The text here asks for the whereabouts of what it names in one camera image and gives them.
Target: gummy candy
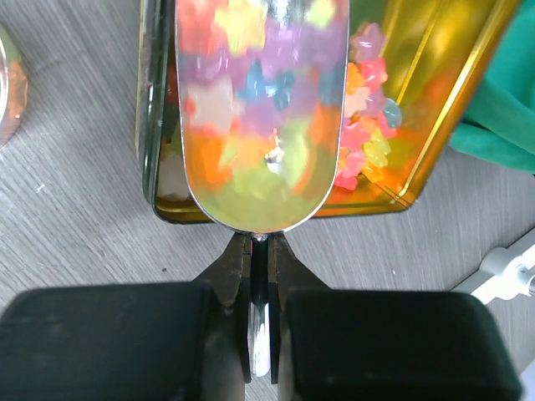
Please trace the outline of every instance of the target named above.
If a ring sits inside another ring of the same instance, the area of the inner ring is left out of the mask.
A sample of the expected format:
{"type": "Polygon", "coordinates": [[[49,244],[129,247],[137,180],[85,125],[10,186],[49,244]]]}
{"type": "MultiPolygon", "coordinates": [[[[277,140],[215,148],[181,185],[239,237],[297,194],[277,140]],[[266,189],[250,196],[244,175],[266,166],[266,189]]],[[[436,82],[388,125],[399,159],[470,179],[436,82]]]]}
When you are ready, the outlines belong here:
{"type": "Polygon", "coordinates": [[[361,117],[359,119],[359,122],[362,125],[362,128],[370,135],[379,126],[379,124],[377,123],[377,120],[372,119],[372,118],[367,117],[367,116],[361,117]]]}
{"type": "Polygon", "coordinates": [[[376,60],[364,61],[360,65],[360,73],[364,77],[365,85],[372,93],[375,92],[388,79],[385,59],[377,58],[376,60]]]}
{"type": "Polygon", "coordinates": [[[343,177],[342,175],[337,175],[334,179],[334,185],[340,188],[345,188],[346,190],[355,190],[357,188],[357,177],[343,177]]]}
{"type": "Polygon", "coordinates": [[[383,155],[387,155],[390,153],[390,145],[388,143],[388,140],[386,140],[383,134],[381,134],[379,128],[374,129],[374,132],[372,133],[370,139],[383,155]]]}
{"type": "Polygon", "coordinates": [[[291,71],[280,72],[274,80],[267,81],[262,75],[262,65],[257,60],[252,63],[247,73],[245,89],[238,90],[237,97],[248,103],[273,98],[275,108],[282,111],[290,104],[290,92],[294,82],[291,71]]]}
{"type": "Polygon", "coordinates": [[[211,125],[220,135],[226,135],[235,116],[243,112],[243,105],[234,99],[229,78],[221,78],[209,87],[189,84],[186,95],[195,105],[189,118],[189,124],[194,128],[211,125]]]}
{"type": "Polygon", "coordinates": [[[316,28],[325,29],[335,12],[333,0],[313,0],[304,19],[316,28]]]}
{"type": "Polygon", "coordinates": [[[381,151],[379,146],[374,142],[366,142],[363,146],[366,153],[366,160],[375,167],[385,167],[388,165],[388,160],[385,154],[381,151]]]}
{"type": "Polygon", "coordinates": [[[398,128],[401,125],[403,114],[401,113],[400,106],[392,99],[387,99],[385,107],[383,108],[383,115],[386,118],[386,123],[389,128],[398,128]]]}
{"type": "Polygon", "coordinates": [[[363,86],[355,90],[354,94],[345,95],[344,117],[351,117],[353,114],[366,110],[366,99],[369,97],[369,88],[363,86]]]}
{"type": "Polygon", "coordinates": [[[347,190],[354,190],[358,182],[355,177],[360,173],[365,162],[366,159],[361,150],[349,152],[347,148],[341,148],[334,184],[347,190]]]}
{"type": "Polygon", "coordinates": [[[347,119],[342,123],[342,133],[340,136],[340,146],[355,151],[371,139],[371,135],[366,132],[360,122],[350,124],[347,119]]]}
{"type": "Polygon", "coordinates": [[[378,23],[371,23],[362,35],[351,38],[351,45],[354,49],[354,60],[357,63],[375,60],[380,56],[385,36],[381,33],[378,23]]]}
{"type": "Polygon", "coordinates": [[[364,85],[364,78],[360,74],[359,68],[353,63],[348,63],[348,73],[345,82],[345,93],[354,94],[355,91],[362,85],[364,85]]]}
{"type": "Polygon", "coordinates": [[[366,161],[366,164],[362,168],[362,174],[364,174],[369,182],[374,184],[385,180],[385,175],[381,169],[373,167],[368,161],[366,161]]]}
{"type": "Polygon", "coordinates": [[[375,118],[384,108],[385,103],[385,93],[383,92],[383,88],[379,87],[375,92],[368,96],[366,99],[366,109],[360,112],[360,115],[368,115],[375,118]]]}
{"type": "Polygon", "coordinates": [[[366,163],[366,156],[362,150],[356,150],[345,156],[345,167],[340,171],[344,178],[357,176],[364,164],[366,163]]]}
{"type": "Polygon", "coordinates": [[[232,55],[243,55],[248,48],[263,48],[267,13],[265,4],[253,5],[248,0],[229,0],[227,8],[216,10],[214,21],[227,33],[232,55]]]}

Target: metal tin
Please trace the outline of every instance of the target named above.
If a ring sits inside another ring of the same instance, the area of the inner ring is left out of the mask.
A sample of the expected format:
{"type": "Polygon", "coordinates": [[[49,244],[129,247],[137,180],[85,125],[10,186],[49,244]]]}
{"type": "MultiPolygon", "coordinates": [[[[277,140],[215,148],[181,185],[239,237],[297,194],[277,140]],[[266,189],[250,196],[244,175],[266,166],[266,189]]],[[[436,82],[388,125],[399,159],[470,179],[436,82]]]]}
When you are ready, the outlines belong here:
{"type": "MultiPolygon", "coordinates": [[[[316,216],[402,211],[421,193],[521,0],[351,0],[351,33],[380,24],[386,94],[404,113],[390,140],[389,165],[363,176],[354,192],[334,188],[316,216]]],[[[174,0],[142,0],[136,149],[145,197],[169,222],[207,221],[193,200],[156,197],[170,62],[174,0]]]]}
{"type": "Polygon", "coordinates": [[[22,57],[6,29],[0,25],[0,148],[20,125],[27,93],[28,80],[22,57]]]}

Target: blue star candy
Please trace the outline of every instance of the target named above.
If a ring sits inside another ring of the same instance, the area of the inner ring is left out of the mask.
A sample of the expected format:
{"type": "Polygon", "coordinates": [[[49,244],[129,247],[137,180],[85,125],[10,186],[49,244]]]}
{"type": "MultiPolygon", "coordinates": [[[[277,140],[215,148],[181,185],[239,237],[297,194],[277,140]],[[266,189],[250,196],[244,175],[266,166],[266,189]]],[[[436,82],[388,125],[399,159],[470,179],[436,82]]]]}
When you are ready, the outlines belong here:
{"type": "Polygon", "coordinates": [[[383,115],[389,128],[398,128],[403,120],[400,106],[393,99],[387,99],[383,108],[383,115]]]}
{"type": "Polygon", "coordinates": [[[278,73],[273,80],[266,80],[262,73],[262,65],[256,60],[247,72],[245,88],[237,91],[237,98],[246,103],[257,102],[265,98],[273,98],[278,111],[290,105],[290,94],[295,82],[291,71],[278,73]]]}
{"type": "Polygon", "coordinates": [[[319,101],[325,106],[341,106],[344,100],[345,64],[338,63],[333,69],[319,76],[319,101]]]}

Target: gray wooden surface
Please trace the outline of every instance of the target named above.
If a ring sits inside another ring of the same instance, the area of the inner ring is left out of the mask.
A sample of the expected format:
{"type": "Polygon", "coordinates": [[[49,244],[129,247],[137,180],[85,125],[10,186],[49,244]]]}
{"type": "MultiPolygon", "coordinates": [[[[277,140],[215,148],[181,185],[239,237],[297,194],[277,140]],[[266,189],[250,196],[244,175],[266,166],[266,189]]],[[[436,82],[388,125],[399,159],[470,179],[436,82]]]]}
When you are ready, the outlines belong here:
{"type": "MultiPolygon", "coordinates": [[[[0,151],[0,307],[27,288],[188,280],[219,226],[172,226],[141,194],[133,151],[138,0],[1,0],[30,76],[0,151]]],[[[535,180],[447,151],[406,213],[310,221],[288,234],[334,287],[444,290],[535,226],[535,180]]],[[[517,369],[535,358],[535,298],[490,305],[517,369]]],[[[248,399],[275,399],[266,380],[248,399]]]]}

